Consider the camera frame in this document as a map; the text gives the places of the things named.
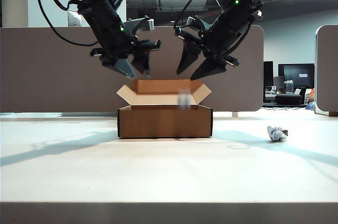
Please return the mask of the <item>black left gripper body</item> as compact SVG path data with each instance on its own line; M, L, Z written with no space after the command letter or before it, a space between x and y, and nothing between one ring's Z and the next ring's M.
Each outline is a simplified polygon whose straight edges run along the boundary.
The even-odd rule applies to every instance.
M146 16L123 22L111 0L82 0L80 13L91 27L101 45L98 52L102 64L113 64L115 59L127 59L137 51L157 50L161 41L139 40L139 29L152 30L153 19Z

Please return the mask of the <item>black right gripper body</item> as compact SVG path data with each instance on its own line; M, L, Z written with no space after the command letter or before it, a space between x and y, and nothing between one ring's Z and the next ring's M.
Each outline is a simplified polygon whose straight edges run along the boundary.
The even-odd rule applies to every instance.
M231 54L248 34L254 21L262 17L261 0L216 0L221 14L203 31L205 60L201 68L237 67L239 60Z

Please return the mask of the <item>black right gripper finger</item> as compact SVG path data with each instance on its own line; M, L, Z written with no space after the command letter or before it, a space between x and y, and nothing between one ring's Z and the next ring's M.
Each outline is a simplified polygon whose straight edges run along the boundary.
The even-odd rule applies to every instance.
M185 71L194 61L198 59L200 53L201 49L196 47L192 42L184 42L181 60L176 73L180 74Z
M190 79L197 80L207 76L212 76L215 74L220 74L226 72L226 67L224 64L219 63L215 59L207 58L201 65L193 72Z

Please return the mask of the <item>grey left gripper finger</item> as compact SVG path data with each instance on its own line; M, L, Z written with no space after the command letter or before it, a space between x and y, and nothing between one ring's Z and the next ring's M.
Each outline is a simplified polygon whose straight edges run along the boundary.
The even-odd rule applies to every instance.
M115 59L112 67L116 72L129 79L135 79L136 77L135 71L127 59Z

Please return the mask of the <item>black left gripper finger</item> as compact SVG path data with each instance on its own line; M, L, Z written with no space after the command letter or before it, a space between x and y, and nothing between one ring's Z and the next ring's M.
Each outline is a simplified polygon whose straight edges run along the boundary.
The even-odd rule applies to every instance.
M133 67L142 74L146 79L150 77L149 69L149 51L137 51L134 53L132 60Z

